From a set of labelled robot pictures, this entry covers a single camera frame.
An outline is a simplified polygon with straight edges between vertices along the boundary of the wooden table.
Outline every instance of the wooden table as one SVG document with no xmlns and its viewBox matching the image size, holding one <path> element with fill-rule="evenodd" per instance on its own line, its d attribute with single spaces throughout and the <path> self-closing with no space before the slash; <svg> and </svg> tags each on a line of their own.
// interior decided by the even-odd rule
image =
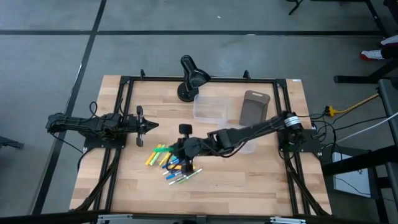
<svg viewBox="0 0 398 224">
<path fill-rule="evenodd" d="M 120 76 L 105 75 L 98 96 L 97 114 L 113 111 Z M 192 124 L 193 135 L 206 137 L 217 130 L 215 124 L 198 123 L 193 118 L 193 103 L 177 97 L 179 82 L 134 82 L 129 113 L 136 113 L 141 105 L 149 121 L 158 128 L 144 137 L 144 147 L 137 147 L 136 134 L 130 134 L 121 154 L 118 176 L 112 201 L 112 212 L 208 214 L 208 215 L 292 215 L 284 161 L 278 156 L 277 135 L 259 138 L 251 154 L 236 154 L 229 159 L 197 157 L 195 165 L 203 172 L 181 185 L 168 185 L 157 166 L 144 163 L 158 144 L 173 144 L 181 135 L 179 124 Z M 287 80 L 292 111 L 308 114 L 300 80 Z M 225 96 L 233 100 L 232 121 L 239 120 L 246 90 L 259 91 L 271 97 L 267 119 L 277 114 L 271 84 L 264 83 L 207 83 L 200 87 L 205 96 Z M 282 109 L 284 99 L 280 90 Z M 302 118 L 304 128 L 310 120 Z M 323 209 L 331 213 L 330 204 L 319 161 L 311 153 L 301 153 L 306 185 Z M 94 149 L 81 162 L 70 208 L 79 206 L 93 190 L 100 175 L 104 149 Z M 104 188 L 100 208 L 108 192 Z M 303 213 L 300 191 L 296 186 L 298 208 Z"/>
</svg>

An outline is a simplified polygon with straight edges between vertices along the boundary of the concrete floor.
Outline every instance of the concrete floor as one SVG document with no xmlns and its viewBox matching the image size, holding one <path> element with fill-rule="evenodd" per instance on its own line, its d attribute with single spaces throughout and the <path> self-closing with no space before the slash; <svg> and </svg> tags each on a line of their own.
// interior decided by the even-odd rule
<svg viewBox="0 0 398 224">
<path fill-rule="evenodd" d="M 381 1 L 373 1 L 386 27 L 396 24 Z M 0 29 L 91 29 L 100 5 L 90 1 L 3 0 Z M 283 0 L 108 0 L 100 30 L 376 30 L 365 3 L 304 1 L 293 16 Z M 17 151 L 0 151 L 0 217 L 25 215 L 53 143 L 44 126 L 47 116 L 63 111 L 88 36 L 0 35 L 0 136 L 25 143 Z M 334 75 L 366 75 L 382 62 L 363 62 L 358 55 L 375 49 L 378 37 L 308 37 L 241 35 L 97 36 L 88 61 L 74 116 L 89 116 L 103 75 L 183 75 L 185 54 L 211 75 L 302 79 L 308 107 L 317 113 L 325 105 L 346 108 L 375 93 L 376 85 L 337 85 Z M 380 99 L 337 122 L 336 127 L 384 116 Z M 338 133 L 342 138 L 363 126 Z M 67 133 L 81 147 L 83 138 Z M 377 149 L 392 144 L 388 125 L 380 126 L 342 146 Z M 45 202 L 44 212 L 68 210 L 79 153 L 64 146 Z M 385 175 L 381 167 L 379 175 Z M 391 193 L 383 191 L 385 198 Z M 378 221 L 372 200 L 330 193 L 337 217 Z M 398 223 L 394 203 L 386 202 L 389 218 Z"/>
</svg>

